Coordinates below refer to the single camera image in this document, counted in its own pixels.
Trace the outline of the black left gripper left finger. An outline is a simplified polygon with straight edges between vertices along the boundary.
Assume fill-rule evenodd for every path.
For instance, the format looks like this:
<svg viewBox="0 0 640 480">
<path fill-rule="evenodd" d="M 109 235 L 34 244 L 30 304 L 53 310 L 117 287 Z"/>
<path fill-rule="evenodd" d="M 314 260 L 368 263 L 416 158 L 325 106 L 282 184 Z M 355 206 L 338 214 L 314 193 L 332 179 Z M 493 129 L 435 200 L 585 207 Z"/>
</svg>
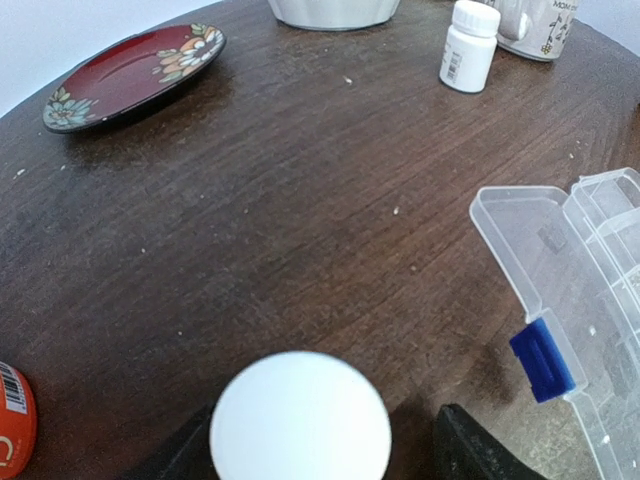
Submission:
<svg viewBox="0 0 640 480">
<path fill-rule="evenodd" d="M 160 479 L 185 479 L 208 442 L 212 404 L 205 404 L 163 444 Z"/>
</svg>

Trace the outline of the orange pill bottle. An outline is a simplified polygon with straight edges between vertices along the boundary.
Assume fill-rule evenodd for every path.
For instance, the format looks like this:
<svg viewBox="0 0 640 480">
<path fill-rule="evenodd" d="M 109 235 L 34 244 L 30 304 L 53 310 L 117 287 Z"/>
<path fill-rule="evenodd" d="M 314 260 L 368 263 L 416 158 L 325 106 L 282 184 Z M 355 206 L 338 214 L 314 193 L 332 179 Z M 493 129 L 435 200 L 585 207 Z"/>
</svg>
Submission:
<svg viewBox="0 0 640 480">
<path fill-rule="evenodd" d="M 15 479 L 26 467 L 37 439 L 37 409 L 26 377 L 1 363 L 1 478 Z"/>
</svg>

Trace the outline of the clear plastic pill organizer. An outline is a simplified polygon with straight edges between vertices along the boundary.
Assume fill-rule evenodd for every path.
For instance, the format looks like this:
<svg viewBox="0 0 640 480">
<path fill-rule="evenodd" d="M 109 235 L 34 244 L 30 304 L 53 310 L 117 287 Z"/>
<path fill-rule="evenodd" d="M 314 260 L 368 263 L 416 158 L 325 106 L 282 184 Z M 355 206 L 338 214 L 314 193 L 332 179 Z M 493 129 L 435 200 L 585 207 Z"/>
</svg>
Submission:
<svg viewBox="0 0 640 480">
<path fill-rule="evenodd" d="M 535 399 L 570 403 L 604 479 L 639 475 L 639 175 L 488 186 L 470 217 L 519 298 Z"/>
</svg>

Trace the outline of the small white pill bottle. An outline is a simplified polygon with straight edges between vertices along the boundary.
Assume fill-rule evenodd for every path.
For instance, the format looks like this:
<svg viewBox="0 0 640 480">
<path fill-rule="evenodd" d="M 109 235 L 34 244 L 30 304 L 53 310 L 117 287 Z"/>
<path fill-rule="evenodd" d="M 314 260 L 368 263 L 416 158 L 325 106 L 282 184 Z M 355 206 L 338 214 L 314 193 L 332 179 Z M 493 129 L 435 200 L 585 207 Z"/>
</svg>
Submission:
<svg viewBox="0 0 640 480">
<path fill-rule="evenodd" d="M 333 356 L 269 355 L 221 393 L 209 431 L 221 479 L 381 479 L 392 432 L 372 383 Z"/>
</svg>

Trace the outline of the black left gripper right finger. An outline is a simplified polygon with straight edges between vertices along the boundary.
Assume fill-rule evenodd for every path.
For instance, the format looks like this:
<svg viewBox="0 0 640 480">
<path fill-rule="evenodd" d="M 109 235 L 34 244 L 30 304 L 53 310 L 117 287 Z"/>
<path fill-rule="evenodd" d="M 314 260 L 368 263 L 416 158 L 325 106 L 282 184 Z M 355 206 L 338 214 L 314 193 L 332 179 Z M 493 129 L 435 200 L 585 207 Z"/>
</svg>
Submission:
<svg viewBox="0 0 640 480">
<path fill-rule="evenodd" d="M 439 479 L 545 480 L 458 404 L 440 407 L 433 438 Z"/>
</svg>

